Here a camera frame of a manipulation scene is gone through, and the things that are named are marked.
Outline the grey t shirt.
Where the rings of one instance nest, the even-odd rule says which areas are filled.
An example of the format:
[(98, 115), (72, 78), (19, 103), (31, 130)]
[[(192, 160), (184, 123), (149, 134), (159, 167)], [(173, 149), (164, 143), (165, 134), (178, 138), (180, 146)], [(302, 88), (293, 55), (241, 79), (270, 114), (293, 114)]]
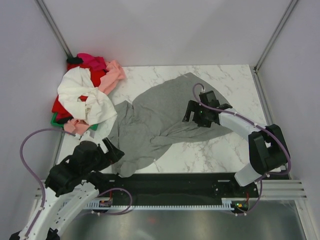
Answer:
[(203, 142), (231, 133), (215, 123), (207, 128), (183, 122), (197, 83), (214, 91), (221, 104), (228, 102), (213, 86), (189, 72), (146, 90), (132, 103), (123, 101), (115, 106), (117, 118), (108, 139), (124, 156), (111, 166), (114, 174), (130, 177), (158, 160), (173, 144)]

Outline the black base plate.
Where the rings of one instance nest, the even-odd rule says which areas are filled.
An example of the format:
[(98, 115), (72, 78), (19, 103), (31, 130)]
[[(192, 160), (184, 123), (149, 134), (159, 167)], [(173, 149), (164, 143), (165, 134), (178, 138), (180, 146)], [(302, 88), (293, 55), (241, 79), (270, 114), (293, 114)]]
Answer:
[(239, 186), (234, 173), (146, 173), (121, 178), (103, 173), (102, 191), (97, 198), (109, 197), (112, 204), (218, 205), (223, 199), (249, 201), (262, 195), (263, 183)]

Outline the green t shirt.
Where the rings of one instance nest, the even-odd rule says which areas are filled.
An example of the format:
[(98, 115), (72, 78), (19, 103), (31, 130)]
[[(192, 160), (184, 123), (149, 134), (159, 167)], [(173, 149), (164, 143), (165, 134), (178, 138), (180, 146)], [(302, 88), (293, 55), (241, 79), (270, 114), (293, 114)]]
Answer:
[[(51, 124), (52, 126), (54, 126), (54, 127), (61, 127), (61, 128), (63, 128), (63, 127), (64, 127), (64, 124), (57, 122), (57, 115), (58, 115), (57, 112), (53, 113), (52, 118), (51, 118), (51, 120), (50, 120), (50, 124)], [(96, 131), (96, 130), (98, 129), (98, 124), (91, 125), (91, 126), (89, 127), (89, 129), (91, 129), (91, 130), (93, 130), (93, 131)]]

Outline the red t shirt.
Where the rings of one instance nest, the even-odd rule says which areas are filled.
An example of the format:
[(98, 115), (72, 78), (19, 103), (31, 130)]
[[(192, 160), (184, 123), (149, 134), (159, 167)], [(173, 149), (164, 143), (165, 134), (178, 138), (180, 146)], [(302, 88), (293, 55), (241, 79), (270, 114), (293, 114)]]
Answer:
[[(92, 84), (94, 87), (98, 87), (101, 84), (100, 78), (103, 77), (107, 71), (106, 70), (93, 70), (89, 65), (86, 64), (67, 64), (67, 70), (80, 67), (84, 69), (89, 69), (90, 72), (90, 80), (92, 81)], [(55, 122), (58, 124), (65, 124), (68, 120), (72, 119), (72, 115), (61, 105), (59, 102), (59, 97), (57, 96), (52, 110), (53, 113), (57, 113), (55, 117)]]

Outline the black garment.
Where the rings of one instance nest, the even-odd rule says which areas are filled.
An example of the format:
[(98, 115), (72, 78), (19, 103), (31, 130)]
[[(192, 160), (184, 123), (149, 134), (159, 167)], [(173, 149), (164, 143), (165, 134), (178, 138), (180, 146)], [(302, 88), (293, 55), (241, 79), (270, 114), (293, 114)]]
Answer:
[(82, 58), (80, 57), (69, 57), (66, 62), (70, 65), (79, 65), (82, 64), (84, 61)]

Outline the right aluminium frame post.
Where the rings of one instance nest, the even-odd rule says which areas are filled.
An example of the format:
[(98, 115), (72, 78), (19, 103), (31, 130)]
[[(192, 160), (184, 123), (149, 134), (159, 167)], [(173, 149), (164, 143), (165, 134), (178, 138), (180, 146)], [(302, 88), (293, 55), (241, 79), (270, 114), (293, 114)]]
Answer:
[(271, 37), (269, 38), (265, 48), (263, 49), (257, 63), (252, 67), (254, 74), (257, 74), (259, 69), (262, 67), (263, 63), (265, 62), (266, 58), (268, 57), (269, 53), (271, 52), (277, 39), (280, 37), (282, 31), (284, 30), (287, 22), (289, 21), (291, 15), (293, 14), (293, 12), (296, 9), (299, 2), (300, 2), (299, 0), (290, 0), (289, 1), (289, 4), (287, 5), (284, 13), (282, 14), (279, 22), (277, 23)]

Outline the magenta t shirt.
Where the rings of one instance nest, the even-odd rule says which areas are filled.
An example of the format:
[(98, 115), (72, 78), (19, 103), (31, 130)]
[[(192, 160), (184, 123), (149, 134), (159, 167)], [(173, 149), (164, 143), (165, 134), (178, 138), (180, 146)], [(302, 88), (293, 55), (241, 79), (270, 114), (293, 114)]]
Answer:
[(107, 69), (105, 59), (101, 56), (92, 56), (88, 53), (78, 53), (76, 56), (82, 59), (83, 64), (89, 66), (94, 71)]

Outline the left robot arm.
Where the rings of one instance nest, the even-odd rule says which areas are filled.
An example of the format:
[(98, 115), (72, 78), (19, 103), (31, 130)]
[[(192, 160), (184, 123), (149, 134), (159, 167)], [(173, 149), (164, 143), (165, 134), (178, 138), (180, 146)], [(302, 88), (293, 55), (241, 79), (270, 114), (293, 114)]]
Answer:
[(101, 171), (124, 155), (108, 138), (102, 143), (81, 141), (71, 155), (51, 168), (41, 186), (41, 203), (32, 220), (10, 239), (59, 240), (85, 205), (109, 193), (110, 185)]

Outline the aluminium frame post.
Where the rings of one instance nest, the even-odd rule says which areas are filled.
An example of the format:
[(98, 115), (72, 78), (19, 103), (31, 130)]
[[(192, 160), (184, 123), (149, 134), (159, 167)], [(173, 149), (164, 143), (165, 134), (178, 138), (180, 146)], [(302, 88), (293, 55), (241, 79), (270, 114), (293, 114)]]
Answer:
[(287, 22), (289, 21), (291, 15), (293, 14), (293, 12), (296, 9), (299, 2), (300, 2), (299, 0), (290, 0), (289, 1), (289, 4), (287, 5), (284, 13), (282, 14), (279, 22), (277, 23), (271, 37), (269, 38), (265, 48), (263, 49), (257, 63), (252, 67), (254, 74), (257, 74), (259, 69), (262, 67), (263, 63), (265, 62), (266, 58), (268, 57), (269, 53), (271, 52), (277, 39), (280, 37), (282, 31), (284, 30)]
[(34, 0), (67, 58), (73, 54), (44, 0)]

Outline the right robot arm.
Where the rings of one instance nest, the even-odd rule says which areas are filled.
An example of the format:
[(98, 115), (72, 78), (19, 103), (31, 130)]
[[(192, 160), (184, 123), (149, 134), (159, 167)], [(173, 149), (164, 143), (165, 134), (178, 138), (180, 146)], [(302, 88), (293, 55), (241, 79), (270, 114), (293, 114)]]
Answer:
[(214, 123), (228, 128), (248, 143), (249, 163), (235, 173), (235, 181), (229, 184), (229, 191), (235, 197), (247, 191), (247, 185), (261, 180), (274, 169), (288, 165), (290, 155), (281, 128), (272, 124), (261, 126), (238, 113), (228, 103), (221, 104), (211, 90), (201, 92), (195, 100), (189, 100), (183, 117), (199, 127), (209, 128)]

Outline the left aluminium frame post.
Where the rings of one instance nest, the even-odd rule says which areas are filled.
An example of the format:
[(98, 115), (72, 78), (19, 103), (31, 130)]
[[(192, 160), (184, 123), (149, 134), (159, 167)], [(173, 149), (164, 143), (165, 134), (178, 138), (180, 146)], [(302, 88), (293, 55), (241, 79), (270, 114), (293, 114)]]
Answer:
[(44, 0), (34, 0), (67, 58), (73, 54)]

